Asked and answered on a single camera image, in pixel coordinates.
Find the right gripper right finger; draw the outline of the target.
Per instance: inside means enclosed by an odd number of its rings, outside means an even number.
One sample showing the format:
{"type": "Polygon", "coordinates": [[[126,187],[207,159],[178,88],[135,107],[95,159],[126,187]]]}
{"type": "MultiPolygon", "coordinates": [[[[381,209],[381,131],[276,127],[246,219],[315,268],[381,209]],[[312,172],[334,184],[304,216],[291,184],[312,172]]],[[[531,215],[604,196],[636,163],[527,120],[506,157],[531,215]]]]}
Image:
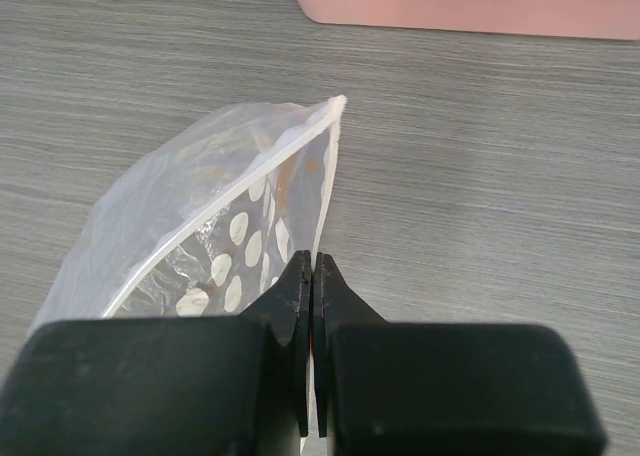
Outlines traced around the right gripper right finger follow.
{"type": "Polygon", "coordinates": [[[566,341],[536,324],[389,322],[321,254],[318,431],[332,455],[601,455],[607,434],[566,341]]]}

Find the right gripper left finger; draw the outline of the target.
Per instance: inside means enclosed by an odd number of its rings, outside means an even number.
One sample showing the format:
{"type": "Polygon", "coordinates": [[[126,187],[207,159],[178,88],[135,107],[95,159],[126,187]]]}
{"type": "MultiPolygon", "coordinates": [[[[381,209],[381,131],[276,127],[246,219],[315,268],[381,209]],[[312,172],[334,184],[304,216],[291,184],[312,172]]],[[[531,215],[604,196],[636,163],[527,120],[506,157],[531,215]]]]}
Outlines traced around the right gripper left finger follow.
{"type": "Polygon", "coordinates": [[[1,389],[5,455],[296,455],[311,255],[235,316],[58,321],[1,389]]]}

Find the clear zip top bag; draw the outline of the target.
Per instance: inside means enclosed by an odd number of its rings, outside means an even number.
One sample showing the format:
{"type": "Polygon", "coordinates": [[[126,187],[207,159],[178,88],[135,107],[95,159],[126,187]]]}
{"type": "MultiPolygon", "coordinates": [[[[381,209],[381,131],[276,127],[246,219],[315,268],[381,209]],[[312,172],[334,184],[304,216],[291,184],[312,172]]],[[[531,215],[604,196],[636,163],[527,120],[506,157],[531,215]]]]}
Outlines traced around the clear zip top bag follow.
{"type": "Polygon", "coordinates": [[[33,326],[247,308],[318,250],[346,104],[235,104],[143,156],[94,204],[33,326]]]}

